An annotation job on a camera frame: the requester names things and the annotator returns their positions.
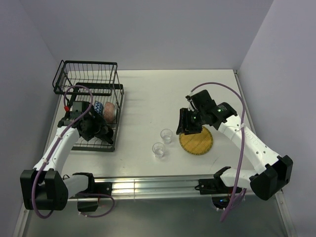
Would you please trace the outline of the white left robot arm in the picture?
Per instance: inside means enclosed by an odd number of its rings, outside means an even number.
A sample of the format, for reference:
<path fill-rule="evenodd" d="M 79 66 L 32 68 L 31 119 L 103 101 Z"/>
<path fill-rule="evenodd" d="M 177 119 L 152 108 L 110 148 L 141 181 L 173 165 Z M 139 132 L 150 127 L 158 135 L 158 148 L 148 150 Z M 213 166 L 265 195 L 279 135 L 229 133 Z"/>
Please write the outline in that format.
<path fill-rule="evenodd" d="M 96 192 L 92 173 L 77 172 L 67 179 L 61 171 L 79 138 L 90 140 L 110 134 L 105 120 L 89 102 L 75 101 L 59 121 L 56 134 L 46 153 L 32 169 L 20 175 L 24 206 L 39 212 L 63 210 L 69 198 L 91 197 Z"/>

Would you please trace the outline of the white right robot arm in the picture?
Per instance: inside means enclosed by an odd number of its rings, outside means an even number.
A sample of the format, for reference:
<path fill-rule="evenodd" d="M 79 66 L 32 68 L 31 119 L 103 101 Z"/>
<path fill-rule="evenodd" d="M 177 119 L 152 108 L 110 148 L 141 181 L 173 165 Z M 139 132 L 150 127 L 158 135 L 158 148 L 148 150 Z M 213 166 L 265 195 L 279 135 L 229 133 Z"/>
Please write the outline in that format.
<path fill-rule="evenodd" d="M 193 111 L 181 108 L 176 133 L 199 134 L 203 125 L 212 126 L 225 135 L 253 166 L 252 170 L 241 171 L 223 167 L 206 184 L 211 194 L 222 194 L 236 185 L 238 189 L 251 189 L 260 199 L 268 200 L 289 183 L 293 160 L 289 156 L 282 157 L 264 144 L 228 103 L 201 106 Z"/>

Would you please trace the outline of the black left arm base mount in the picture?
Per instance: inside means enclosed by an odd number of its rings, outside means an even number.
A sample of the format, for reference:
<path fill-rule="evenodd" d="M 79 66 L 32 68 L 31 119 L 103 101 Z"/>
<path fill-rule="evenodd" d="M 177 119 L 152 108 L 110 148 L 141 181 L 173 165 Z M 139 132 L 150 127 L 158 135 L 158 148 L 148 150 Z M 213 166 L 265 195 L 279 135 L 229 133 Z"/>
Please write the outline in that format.
<path fill-rule="evenodd" d="M 94 201 L 92 204 L 88 204 L 85 201 L 78 201 L 77 210 L 79 214 L 85 216 L 86 218 L 100 218 L 100 217 L 110 214 L 111 211 L 115 207 L 115 200 L 111 194 L 112 194 L 111 182 L 95 184 L 92 189 L 79 192 L 77 194 L 78 198 L 97 198 L 97 201 Z M 95 212 L 98 209 L 101 198 L 108 198 L 112 201 L 112 205 L 110 209 L 104 212 L 103 214 L 98 214 L 98 215 L 89 214 L 90 212 Z"/>

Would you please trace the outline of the clear faceted glass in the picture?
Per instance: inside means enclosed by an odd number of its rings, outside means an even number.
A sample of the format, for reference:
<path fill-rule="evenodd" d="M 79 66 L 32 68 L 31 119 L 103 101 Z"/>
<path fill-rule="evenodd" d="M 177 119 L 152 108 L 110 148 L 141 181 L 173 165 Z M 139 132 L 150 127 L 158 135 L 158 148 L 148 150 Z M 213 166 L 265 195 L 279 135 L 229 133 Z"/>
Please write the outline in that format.
<path fill-rule="evenodd" d="M 173 132 L 170 129 L 163 129 L 160 133 L 160 136 L 165 144 L 170 144 L 172 141 Z"/>

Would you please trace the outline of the orange patterned bowl zigzag outside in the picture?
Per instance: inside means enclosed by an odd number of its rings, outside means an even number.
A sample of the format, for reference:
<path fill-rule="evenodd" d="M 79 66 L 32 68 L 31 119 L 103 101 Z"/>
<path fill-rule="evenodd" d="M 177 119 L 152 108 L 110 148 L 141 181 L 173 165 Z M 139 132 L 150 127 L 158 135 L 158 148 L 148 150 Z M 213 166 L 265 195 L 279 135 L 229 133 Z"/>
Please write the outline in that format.
<path fill-rule="evenodd" d="M 94 105 L 93 105 L 93 108 L 94 108 L 94 110 L 95 110 L 95 112 L 97 114 L 99 114 L 100 116 L 103 116 L 104 106 L 103 106 L 103 104 L 101 102 L 95 101 Z"/>

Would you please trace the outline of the pink floral patterned bowl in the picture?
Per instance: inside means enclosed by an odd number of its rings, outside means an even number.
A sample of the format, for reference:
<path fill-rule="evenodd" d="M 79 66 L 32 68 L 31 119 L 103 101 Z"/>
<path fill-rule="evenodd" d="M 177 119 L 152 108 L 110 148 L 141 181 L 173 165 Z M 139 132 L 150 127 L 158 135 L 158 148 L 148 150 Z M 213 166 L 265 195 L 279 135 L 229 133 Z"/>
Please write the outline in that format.
<path fill-rule="evenodd" d="M 117 114 L 117 109 L 115 105 L 111 102 L 106 102 L 104 104 L 104 109 L 103 109 L 103 117 L 106 120 L 106 122 L 113 122 L 116 118 Z"/>

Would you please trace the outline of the black mug white inside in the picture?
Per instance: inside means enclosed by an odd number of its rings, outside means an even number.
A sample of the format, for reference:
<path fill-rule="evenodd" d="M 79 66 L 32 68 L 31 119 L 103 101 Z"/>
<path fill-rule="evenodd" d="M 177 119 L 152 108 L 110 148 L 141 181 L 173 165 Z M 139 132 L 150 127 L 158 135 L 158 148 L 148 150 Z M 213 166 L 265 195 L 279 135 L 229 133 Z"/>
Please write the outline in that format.
<path fill-rule="evenodd" d="M 112 145 L 114 132 L 110 126 L 107 124 L 101 124 L 97 131 L 94 133 L 94 136 L 100 139 L 103 142 L 107 142 L 108 144 Z"/>

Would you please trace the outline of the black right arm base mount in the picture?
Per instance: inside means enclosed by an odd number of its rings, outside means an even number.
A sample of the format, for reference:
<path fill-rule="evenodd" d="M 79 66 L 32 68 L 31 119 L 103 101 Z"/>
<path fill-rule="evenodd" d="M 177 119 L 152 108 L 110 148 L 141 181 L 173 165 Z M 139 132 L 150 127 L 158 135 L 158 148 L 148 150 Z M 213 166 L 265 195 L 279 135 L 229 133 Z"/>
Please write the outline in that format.
<path fill-rule="evenodd" d="M 201 195 L 231 194 L 233 187 L 227 187 L 221 179 L 199 179 L 194 187 Z"/>

